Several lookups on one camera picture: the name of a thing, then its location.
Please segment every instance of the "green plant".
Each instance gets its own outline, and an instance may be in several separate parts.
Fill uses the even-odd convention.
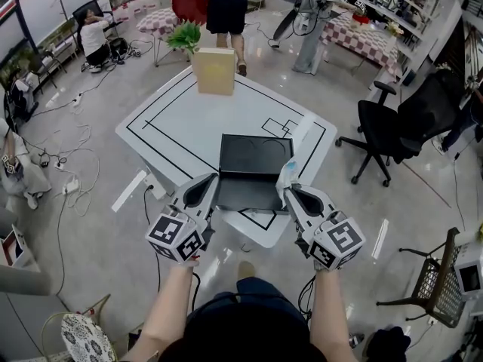
[[[167,43],[171,48],[184,48],[194,54],[201,35],[198,24],[183,21],[181,25],[174,29]]]

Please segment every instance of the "black box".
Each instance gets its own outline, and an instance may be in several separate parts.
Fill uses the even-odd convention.
[[[293,156],[290,138],[223,134],[217,205],[230,210],[281,210],[275,184]]]

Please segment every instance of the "forearm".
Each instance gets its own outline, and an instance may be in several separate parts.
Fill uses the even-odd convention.
[[[188,315],[192,268],[175,266],[158,295],[143,327],[143,333],[172,343],[183,337]]]
[[[7,156],[9,158],[15,156],[15,139],[12,130],[7,133]]]
[[[338,271],[318,271],[315,276],[310,342],[324,354],[328,362],[355,361],[349,347],[349,330]]]
[[[480,103],[483,103],[483,95],[481,95],[480,90],[476,89],[475,95],[478,98],[478,100],[480,101]]]
[[[144,323],[136,345],[122,358],[146,362],[157,351],[161,354],[171,343],[183,337],[188,314],[192,268],[173,267]]]

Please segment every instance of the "sneaker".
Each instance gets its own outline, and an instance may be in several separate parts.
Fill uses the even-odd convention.
[[[244,60],[239,60],[236,66],[237,73],[241,76],[247,76],[247,63]]]
[[[431,140],[432,142],[432,145],[435,147],[436,150],[438,150],[438,153],[440,155],[445,155],[446,154],[446,151],[443,150],[443,145],[441,144],[441,142],[439,141],[439,138],[433,138]]]
[[[255,276],[255,267],[250,262],[240,262],[238,264],[238,280],[252,278]]]
[[[35,199],[35,197],[33,197],[30,193],[28,192],[24,192],[23,193],[23,197],[25,197],[27,199],[27,204],[29,205],[29,208],[32,209],[32,210],[35,210],[37,209],[38,207],[38,203],[37,203],[37,200]]]
[[[96,72],[100,72],[100,66],[89,66],[89,72],[95,74]]]

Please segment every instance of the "shelf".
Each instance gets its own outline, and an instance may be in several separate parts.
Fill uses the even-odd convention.
[[[390,10],[384,8],[384,7],[381,7],[380,5],[374,4],[374,3],[372,3],[368,0],[359,0],[359,1],[363,2],[368,7],[375,9],[377,12],[380,12],[384,16],[387,16],[392,21],[395,21],[397,24],[399,24],[401,27],[406,28],[409,32],[411,32],[414,36],[418,37],[419,39],[423,38],[423,34],[421,33],[421,31],[418,31],[411,24],[405,22],[399,16],[396,16],[394,12],[392,12],[392,11],[390,11]]]

